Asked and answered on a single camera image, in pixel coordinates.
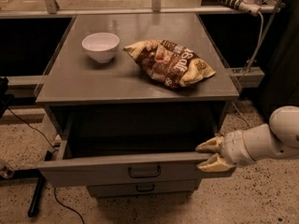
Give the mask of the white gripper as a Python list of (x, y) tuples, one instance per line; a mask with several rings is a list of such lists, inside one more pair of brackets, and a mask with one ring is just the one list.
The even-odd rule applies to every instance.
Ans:
[(215, 136), (195, 148), (198, 152), (221, 153), (214, 154), (196, 167), (206, 173), (227, 172), (234, 167), (245, 167), (255, 163), (249, 155), (243, 133), (234, 131), (224, 137)]

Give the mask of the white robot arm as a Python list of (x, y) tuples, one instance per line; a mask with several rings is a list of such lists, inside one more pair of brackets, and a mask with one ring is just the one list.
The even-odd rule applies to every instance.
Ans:
[(213, 155), (197, 165), (203, 172), (226, 172), (263, 159), (299, 157), (299, 107), (287, 105), (276, 109), (268, 124), (215, 136), (195, 149)]

